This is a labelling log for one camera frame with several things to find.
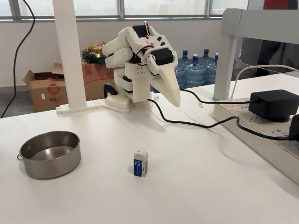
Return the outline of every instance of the stainless steel bowl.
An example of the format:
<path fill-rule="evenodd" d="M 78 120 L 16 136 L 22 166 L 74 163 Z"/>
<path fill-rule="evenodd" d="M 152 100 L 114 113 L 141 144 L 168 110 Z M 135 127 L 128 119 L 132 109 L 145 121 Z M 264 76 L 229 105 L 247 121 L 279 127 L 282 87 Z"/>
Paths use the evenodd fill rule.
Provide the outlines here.
<path fill-rule="evenodd" d="M 53 178 L 66 174 L 79 165 L 79 144 L 79 137 L 72 132 L 48 132 L 26 141 L 20 148 L 17 159 L 23 160 L 29 176 Z"/>

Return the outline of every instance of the robot finger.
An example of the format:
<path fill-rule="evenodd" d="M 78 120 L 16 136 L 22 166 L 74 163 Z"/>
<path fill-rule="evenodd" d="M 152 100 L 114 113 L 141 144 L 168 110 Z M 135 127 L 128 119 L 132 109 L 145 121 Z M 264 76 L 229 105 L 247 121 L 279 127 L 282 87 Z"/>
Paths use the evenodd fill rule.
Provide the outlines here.
<path fill-rule="evenodd" d="M 107 68 L 117 68 L 124 66 L 124 63 L 133 57 L 131 48 L 123 48 L 116 51 L 112 56 L 105 59 Z"/>
<path fill-rule="evenodd" d="M 115 38 L 114 40 L 108 42 L 105 44 L 102 48 L 103 54 L 105 55 L 110 55 L 114 54 L 116 51 L 121 50 L 122 48 L 125 47 L 130 47 L 126 37 L 125 37 L 125 30 L 127 28 L 124 28 L 118 33 L 118 37 Z"/>

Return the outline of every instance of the black power adapter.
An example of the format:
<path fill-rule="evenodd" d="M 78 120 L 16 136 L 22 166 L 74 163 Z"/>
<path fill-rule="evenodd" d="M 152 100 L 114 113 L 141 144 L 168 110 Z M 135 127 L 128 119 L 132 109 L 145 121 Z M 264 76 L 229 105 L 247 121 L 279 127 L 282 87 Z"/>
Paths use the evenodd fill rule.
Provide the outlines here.
<path fill-rule="evenodd" d="M 289 135 L 299 142 L 299 114 L 292 118 Z"/>
<path fill-rule="evenodd" d="M 250 101 L 249 111 L 274 122 L 287 122 L 299 107 L 299 96 L 285 90 L 254 92 Z"/>

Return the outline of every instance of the white pole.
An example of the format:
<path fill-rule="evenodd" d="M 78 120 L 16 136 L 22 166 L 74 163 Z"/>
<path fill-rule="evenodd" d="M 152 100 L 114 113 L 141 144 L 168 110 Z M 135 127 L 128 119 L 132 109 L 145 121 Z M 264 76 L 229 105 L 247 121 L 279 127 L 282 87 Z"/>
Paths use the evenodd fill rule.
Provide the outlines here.
<path fill-rule="evenodd" d="M 229 8 L 223 13 L 213 100 L 228 99 L 238 41 L 241 12 L 241 9 Z"/>
<path fill-rule="evenodd" d="M 81 111 L 86 108 L 80 47 L 73 0 L 52 0 L 58 36 L 68 110 Z"/>
<path fill-rule="evenodd" d="M 228 99 L 238 37 L 221 35 L 213 100 Z"/>

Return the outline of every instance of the christmas decoration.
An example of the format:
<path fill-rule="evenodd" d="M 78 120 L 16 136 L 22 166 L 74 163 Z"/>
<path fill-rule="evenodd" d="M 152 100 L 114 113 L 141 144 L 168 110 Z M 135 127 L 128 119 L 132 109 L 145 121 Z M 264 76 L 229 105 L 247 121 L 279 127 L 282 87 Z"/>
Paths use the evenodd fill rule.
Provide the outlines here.
<path fill-rule="evenodd" d="M 102 52 L 102 46 L 104 44 L 106 44 L 106 42 L 102 41 L 99 44 L 93 44 L 88 48 L 84 48 L 82 51 L 83 60 L 87 63 L 105 64 L 105 58 L 107 55 L 104 55 Z"/>

